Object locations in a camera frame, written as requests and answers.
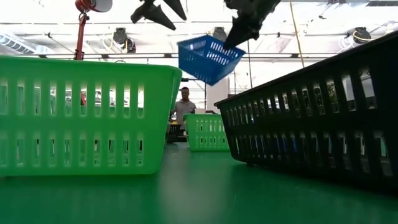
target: ceiling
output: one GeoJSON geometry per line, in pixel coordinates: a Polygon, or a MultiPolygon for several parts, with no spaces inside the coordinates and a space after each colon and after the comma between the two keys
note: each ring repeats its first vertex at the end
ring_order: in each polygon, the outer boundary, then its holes
{"type": "MultiPolygon", "coordinates": [[[[113,8],[106,13],[89,12],[85,27],[84,51],[86,54],[120,53],[111,45],[112,33],[117,27],[125,27],[137,46],[137,53],[178,52],[177,42],[203,35],[215,26],[228,31],[231,16],[223,1],[182,1],[188,21],[182,21],[169,7],[162,4],[166,15],[174,21],[177,30],[168,30],[158,24],[141,20],[132,24],[130,15],[141,3],[132,0],[114,0],[113,8]]],[[[14,34],[34,45],[43,45],[44,53],[72,54],[75,51],[79,12],[71,0],[13,0],[7,7],[0,7],[0,31],[14,34]]],[[[366,7],[367,3],[328,4],[327,2],[294,2],[294,16],[304,53],[337,53],[347,31],[367,27],[373,37],[379,37],[388,29],[398,28],[395,7],[366,7]]],[[[248,50],[248,44],[239,46],[248,50]]],[[[280,3],[263,24],[261,36],[249,42],[250,53],[297,53],[297,41],[290,7],[280,3]]],[[[1,48],[4,54],[17,54],[1,48]]],[[[43,53],[43,48],[36,53],[43,53]]]]}

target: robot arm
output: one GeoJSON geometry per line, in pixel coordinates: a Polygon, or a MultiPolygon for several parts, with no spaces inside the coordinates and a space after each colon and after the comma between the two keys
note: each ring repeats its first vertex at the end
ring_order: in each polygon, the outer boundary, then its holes
{"type": "MultiPolygon", "coordinates": [[[[137,23],[140,19],[145,18],[150,21],[163,25],[171,30],[175,30],[173,22],[164,14],[160,5],[155,6],[155,0],[140,0],[144,3],[138,7],[131,15],[133,24],[137,23]]],[[[181,19],[187,20],[180,0],[163,0],[181,19]]]]}
{"type": "Polygon", "coordinates": [[[262,22],[268,14],[275,11],[280,0],[224,0],[226,7],[236,9],[238,17],[232,18],[232,29],[224,43],[225,49],[231,49],[243,42],[259,38],[262,22]]]}

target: basket slot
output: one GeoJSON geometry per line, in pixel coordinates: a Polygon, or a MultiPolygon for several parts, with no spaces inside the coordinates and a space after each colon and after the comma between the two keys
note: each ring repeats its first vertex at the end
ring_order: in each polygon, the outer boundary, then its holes
{"type": "Polygon", "coordinates": [[[277,106],[279,107],[279,113],[286,113],[287,111],[289,111],[289,109],[286,110],[285,108],[285,101],[282,92],[276,94],[275,103],[276,101],[278,102],[277,106]]]}
{"type": "Polygon", "coordinates": [[[110,118],[115,118],[116,117],[116,110],[118,107],[116,106],[116,93],[117,88],[114,83],[111,83],[110,88],[109,88],[109,117],[110,118]]]}
{"type": "Polygon", "coordinates": [[[252,144],[255,145],[255,147],[256,147],[258,158],[263,159],[264,158],[264,149],[262,147],[262,142],[260,140],[260,137],[255,135],[253,137],[253,143],[252,144]]]}
{"type": "Polygon", "coordinates": [[[109,166],[109,144],[110,140],[114,139],[114,136],[109,136],[107,133],[101,133],[98,137],[101,144],[97,146],[97,153],[98,153],[98,165],[100,167],[108,167],[109,166]]]}
{"type": "Polygon", "coordinates": [[[123,83],[118,82],[116,85],[116,117],[117,118],[122,118],[124,117],[124,92],[125,92],[125,86],[123,83]]]}
{"type": "Polygon", "coordinates": [[[25,85],[23,82],[18,82],[17,92],[17,114],[23,115],[25,113],[25,85]]]}
{"type": "Polygon", "coordinates": [[[108,166],[115,166],[117,164],[115,139],[110,139],[108,142],[108,166]]]}
{"type": "Polygon", "coordinates": [[[138,116],[138,86],[137,83],[130,83],[130,116],[136,118],[138,116]]]}
{"type": "Polygon", "coordinates": [[[23,166],[24,165],[24,158],[25,158],[25,142],[23,139],[18,137],[17,139],[17,161],[16,166],[23,166]]]}
{"type": "Polygon", "coordinates": [[[289,93],[288,92],[288,98],[287,100],[291,102],[291,108],[292,108],[292,113],[294,114],[295,117],[301,117],[300,114],[300,105],[299,105],[299,98],[297,97],[297,92],[296,89],[292,89],[292,91],[289,93]]]}
{"type": "Polygon", "coordinates": [[[285,156],[285,148],[284,148],[284,143],[282,142],[282,135],[281,134],[274,134],[274,139],[277,147],[277,158],[278,160],[285,162],[286,156],[285,156]]]}
{"type": "Polygon", "coordinates": [[[48,92],[50,96],[50,116],[57,115],[57,83],[50,82],[50,91],[48,92]]]}
{"type": "Polygon", "coordinates": [[[40,101],[38,108],[38,114],[41,116],[49,117],[51,114],[51,108],[50,108],[50,82],[49,81],[43,81],[40,84],[40,90],[39,90],[39,95],[40,95],[40,101]]]}
{"type": "Polygon", "coordinates": [[[86,89],[86,116],[93,118],[97,116],[95,111],[96,85],[95,82],[88,82],[86,89]]]}
{"type": "Polygon", "coordinates": [[[48,161],[48,166],[49,167],[55,167],[56,165],[56,150],[55,150],[55,141],[57,139],[55,138],[55,135],[53,132],[49,134],[49,139],[47,140],[49,143],[49,161],[48,161]]]}
{"type": "Polygon", "coordinates": [[[249,117],[248,117],[248,109],[246,108],[245,105],[239,107],[239,112],[241,115],[241,121],[242,124],[248,124],[249,123],[249,117]]]}
{"type": "Polygon", "coordinates": [[[339,113],[340,107],[338,103],[335,82],[332,79],[327,79],[325,85],[326,85],[325,89],[321,89],[321,91],[323,92],[322,97],[326,104],[326,113],[327,114],[339,113]]]}
{"type": "Polygon", "coordinates": [[[39,169],[44,169],[49,166],[49,155],[50,155],[50,144],[49,144],[49,132],[47,130],[40,131],[38,133],[38,160],[39,160],[39,169]]]}
{"type": "Polygon", "coordinates": [[[329,168],[330,163],[328,159],[328,143],[321,131],[315,131],[315,138],[317,139],[317,156],[322,167],[329,168]]]}
{"type": "Polygon", "coordinates": [[[126,84],[124,86],[124,93],[123,93],[123,115],[125,118],[130,118],[131,115],[131,110],[130,110],[130,104],[131,104],[131,99],[130,99],[130,84],[126,84]]]}
{"type": "Polygon", "coordinates": [[[56,89],[56,101],[57,101],[57,117],[65,117],[67,114],[67,110],[69,110],[70,103],[68,102],[68,106],[66,105],[66,83],[58,81],[57,89],[56,89]]]}
{"type": "Polygon", "coordinates": [[[101,116],[104,118],[109,117],[109,92],[111,91],[108,83],[101,83],[101,116]]]}
{"type": "Polygon", "coordinates": [[[313,103],[311,102],[311,94],[308,90],[308,87],[303,87],[301,91],[304,105],[304,114],[302,114],[302,116],[313,116],[313,103]]]}
{"type": "Polygon", "coordinates": [[[363,133],[355,134],[355,144],[360,151],[361,170],[365,174],[370,173],[370,164],[368,159],[368,150],[364,143],[363,133]]]}
{"type": "MultiPolygon", "coordinates": [[[[363,106],[366,107],[366,100],[363,98],[363,106]]],[[[366,151],[366,156],[369,163],[370,172],[374,177],[381,177],[383,175],[380,155],[375,145],[374,133],[372,131],[363,131],[363,144],[366,151]]]]}
{"type": "Polygon", "coordinates": [[[279,114],[280,113],[280,107],[279,107],[279,102],[277,104],[278,97],[276,95],[274,95],[273,97],[268,98],[268,100],[271,103],[270,112],[272,114],[279,114]]]}
{"type": "Polygon", "coordinates": [[[308,97],[308,107],[307,114],[308,116],[318,116],[320,114],[318,103],[316,99],[316,94],[314,92],[314,85],[309,83],[307,85],[307,97],[308,97]]]}
{"type": "Polygon", "coordinates": [[[104,95],[104,92],[103,92],[103,90],[102,90],[102,84],[101,83],[96,83],[95,84],[95,91],[94,91],[94,94],[95,94],[95,97],[94,97],[94,99],[95,99],[95,106],[93,107],[94,108],[94,111],[95,111],[95,116],[96,117],[98,117],[98,118],[100,118],[100,117],[102,117],[102,115],[103,115],[103,107],[102,107],[102,102],[103,102],[103,100],[102,100],[102,96],[104,95]]]}
{"type": "Polygon", "coordinates": [[[318,96],[317,103],[318,107],[320,108],[320,114],[332,114],[332,105],[331,105],[331,95],[328,85],[326,84],[326,80],[320,80],[320,82],[314,85],[314,92],[318,96]]]}
{"type": "Polygon", "coordinates": [[[257,144],[256,144],[255,140],[256,139],[254,138],[254,136],[251,136],[251,135],[248,136],[248,143],[250,144],[251,155],[254,159],[257,159],[259,153],[258,153],[257,144]]]}
{"type": "Polygon", "coordinates": [[[392,167],[390,164],[389,150],[386,147],[386,138],[382,131],[376,131],[374,133],[375,148],[377,157],[380,158],[381,169],[383,175],[387,177],[392,177],[392,167]]]}
{"type": "Polygon", "coordinates": [[[144,165],[144,141],[142,139],[138,139],[137,142],[137,166],[144,165]]]}
{"type": "Polygon", "coordinates": [[[0,80],[0,114],[8,114],[8,103],[7,103],[7,81],[0,80]]]}
{"type": "Polygon", "coordinates": [[[336,133],[325,133],[325,141],[328,146],[328,157],[332,169],[342,170],[341,154],[343,148],[339,145],[339,138],[336,133]]]}
{"type": "Polygon", "coordinates": [[[295,155],[295,149],[294,149],[294,138],[292,138],[292,135],[289,134],[285,134],[285,145],[286,145],[286,155],[287,155],[287,162],[291,163],[291,164],[296,164],[297,163],[297,159],[296,159],[296,155],[295,155]]]}
{"type": "Polygon", "coordinates": [[[145,89],[144,86],[141,85],[138,87],[138,102],[137,102],[138,118],[142,118],[144,116],[144,105],[145,105],[145,89]]]}
{"type": "Polygon", "coordinates": [[[287,92],[282,94],[282,97],[283,97],[284,107],[285,107],[286,113],[289,114],[289,115],[293,115],[294,114],[294,110],[292,110],[292,108],[294,108],[294,106],[293,106],[293,101],[292,101],[292,92],[291,91],[287,91],[287,92]]]}
{"type": "Polygon", "coordinates": [[[63,166],[69,167],[71,166],[71,161],[72,161],[72,141],[69,136],[65,137],[63,140],[63,153],[61,156],[63,156],[63,166]]]}
{"type": "Polygon", "coordinates": [[[125,134],[125,137],[123,139],[123,158],[121,161],[122,166],[124,166],[124,167],[128,167],[131,164],[130,157],[129,157],[129,155],[131,153],[129,150],[130,142],[128,139],[126,139],[126,137],[128,137],[128,136],[125,134]]]}
{"type": "Polygon", "coordinates": [[[286,133],[282,132],[281,133],[281,144],[282,144],[282,152],[283,152],[283,160],[285,162],[290,161],[290,154],[289,154],[289,148],[288,148],[288,144],[287,144],[287,136],[286,133]]]}
{"type": "Polygon", "coordinates": [[[308,167],[310,165],[310,158],[308,156],[308,141],[304,135],[304,133],[300,133],[300,138],[298,140],[298,144],[301,145],[301,151],[299,153],[302,157],[302,165],[303,167],[308,167]]]}
{"type": "Polygon", "coordinates": [[[74,88],[74,86],[72,86],[70,81],[65,82],[65,116],[69,118],[73,116],[73,110],[75,109],[73,102],[76,101],[76,99],[80,102],[80,97],[76,98],[77,91],[72,88],[74,88]]]}
{"type": "Polygon", "coordinates": [[[242,136],[242,141],[241,142],[242,142],[243,147],[247,149],[246,150],[246,157],[248,159],[250,159],[250,160],[253,160],[254,154],[252,152],[252,147],[250,146],[249,138],[246,135],[244,135],[244,136],[242,136]]]}
{"type": "Polygon", "coordinates": [[[248,112],[249,123],[254,123],[253,106],[248,101],[246,103],[246,109],[247,109],[247,112],[248,112]]]}
{"type": "Polygon", "coordinates": [[[373,76],[368,69],[360,71],[361,86],[363,88],[368,109],[377,109],[376,97],[373,89],[373,76]]]}
{"type": "Polygon", "coordinates": [[[257,100],[253,101],[253,115],[255,118],[258,118],[260,116],[260,111],[259,111],[259,103],[257,100]]]}
{"type": "Polygon", "coordinates": [[[20,152],[23,154],[21,163],[23,166],[32,167],[32,156],[33,156],[33,148],[37,144],[37,141],[33,142],[33,137],[31,132],[27,132],[23,137],[23,148],[21,148],[20,152]]]}
{"type": "Polygon", "coordinates": [[[327,156],[323,153],[323,149],[325,144],[323,143],[322,134],[312,132],[311,133],[312,140],[312,151],[315,152],[315,161],[317,167],[327,168],[328,167],[328,159],[327,156]]]}
{"type": "Polygon", "coordinates": [[[78,163],[79,166],[86,166],[87,165],[87,140],[84,135],[80,136],[78,140],[78,163]]]}
{"type": "Polygon", "coordinates": [[[268,153],[268,159],[275,159],[275,142],[272,141],[270,134],[266,134],[266,148],[268,153]]]}
{"type": "Polygon", "coordinates": [[[71,133],[71,141],[70,141],[70,166],[71,167],[79,167],[80,166],[80,153],[79,153],[79,144],[81,140],[81,134],[78,131],[71,133]]]}
{"type": "Polygon", "coordinates": [[[41,83],[40,82],[34,82],[34,114],[35,115],[41,115],[41,111],[43,110],[42,108],[42,89],[41,89],[41,83]]]}
{"type": "MultiPolygon", "coordinates": [[[[17,98],[17,81],[13,78],[10,78],[8,81],[8,93],[7,93],[7,98],[8,99],[16,99],[17,98]]],[[[17,101],[14,100],[8,100],[8,110],[9,110],[9,115],[11,114],[17,114],[17,101]]]]}
{"type": "MultiPolygon", "coordinates": [[[[8,149],[15,149],[16,144],[17,144],[17,134],[13,131],[10,132],[8,135],[8,149]]],[[[6,167],[15,167],[16,166],[16,158],[17,158],[17,153],[16,150],[8,150],[6,152],[6,167]]]]}
{"type": "Polygon", "coordinates": [[[294,157],[294,161],[295,163],[297,163],[298,165],[300,164],[304,164],[303,162],[303,156],[302,156],[302,145],[299,144],[299,139],[300,139],[300,135],[298,132],[292,132],[290,134],[290,138],[292,140],[292,150],[293,150],[293,157],[294,157]]]}
{"type": "Polygon", "coordinates": [[[343,74],[341,82],[344,87],[344,100],[342,103],[347,104],[348,111],[356,111],[356,100],[353,93],[353,85],[350,74],[343,74]]]}
{"type": "Polygon", "coordinates": [[[244,136],[238,136],[238,151],[239,151],[239,154],[241,154],[243,157],[245,157],[247,159],[251,159],[249,156],[248,147],[245,144],[244,136]]]}
{"type": "Polygon", "coordinates": [[[264,106],[265,106],[265,109],[266,109],[266,116],[274,114],[274,112],[272,110],[271,98],[270,97],[266,98],[266,100],[264,102],[264,106]]]}
{"type": "Polygon", "coordinates": [[[342,81],[341,75],[333,76],[333,83],[334,83],[334,87],[335,87],[335,93],[336,93],[336,99],[337,99],[337,105],[338,105],[338,112],[345,114],[349,110],[348,110],[346,93],[345,93],[345,89],[344,89],[344,86],[343,86],[343,81],[342,81]]]}
{"type": "Polygon", "coordinates": [[[307,108],[309,108],[308,103],[308,92],[304,88],[298,88],[297,94],[297,102],[298,102],[298,112],[299,116],[306,116],[307,108]]]}
{"type": "Polygon", "coordinates": [[[314,114],[315,115],[317,115],[317,114],[324,115],[325,114],[325,104],[324,104],[324,100],[323,100],[322,90],[321,90],[320,84],[319,83],[314,83],[313,84],[313,88],[311,88],[310,90],[311,91],[310,91],[309,94],[310,94],[310,96],[312,96],[310,99],[311,99],[311,102],[312,102],[312,105],[313,105],[313,108],[314,108],[314,114]]]}
{"type": "Polygon", "coordinates": [[[316,151],[313,146],[313,137],[311,131],[306,131],[302,137],[305,141],[306,160],[311,169],[317,166],[316,151]]]}
{"type": "MultiPolygon", "coordinates": [[[[352,92],[353,94],[355,110],[364,111],[368,109],[368,106],[366,103],[365,92],[362,86],[361,76],[359,72],[360,71],[355,69],[352,69],[352,71],[350,71],[349,81],[351,86],[348,85],[347,89],[348,87],[351,87],[350,92],[352,92]]],[[[349,99],[347,99],[347,102],[349,103],[348,108],[351,108],[352,106],[350,105],[349,99]]]]}

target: plastic basket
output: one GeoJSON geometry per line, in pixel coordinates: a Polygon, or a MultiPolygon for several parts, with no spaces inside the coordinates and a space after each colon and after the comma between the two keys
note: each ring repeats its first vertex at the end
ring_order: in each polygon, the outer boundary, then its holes
{"type": "Polygon", "coordinates": [[[184,119],[191,151],[229,150],[221,115],[186,114],[184,119]]]}
{"type": "Polygon", "coordinates": [[[229,75],[245,51],[224,50],[223,42],[210,35],[178,42],[178,67],[208,85],[229,75]]]}
{"type": "Polygon", "coordinates": [[[160,65],[0,57],[0,175],[156,172],[181,77],[181,70],[160,65]],[[86,107],[80,106],[83,89],[86,107]],[[96,89],[116,92],[114,110],[108,94],[95,105],[96,89]]]}
{"type": "Polygon", "coordinates": [[[232,156],[397,187],[396,49],[395,32],[216,103],[232,156]]]}

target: black basket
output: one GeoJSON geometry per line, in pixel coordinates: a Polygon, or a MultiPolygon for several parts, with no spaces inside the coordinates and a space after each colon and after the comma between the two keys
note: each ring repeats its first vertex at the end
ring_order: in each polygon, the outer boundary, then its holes
{"type": "Polygon", "coordinates": [[[167,143],[174,143],[178,141],[178,137],[181,135],[181,124],[171,124],[169,129],[169,136],[167,143]]]}
{"type": "Polygon", "coordinates": [[[397,52],[394,32],[217,102],[233,158],[397,188],[397,52]]]}

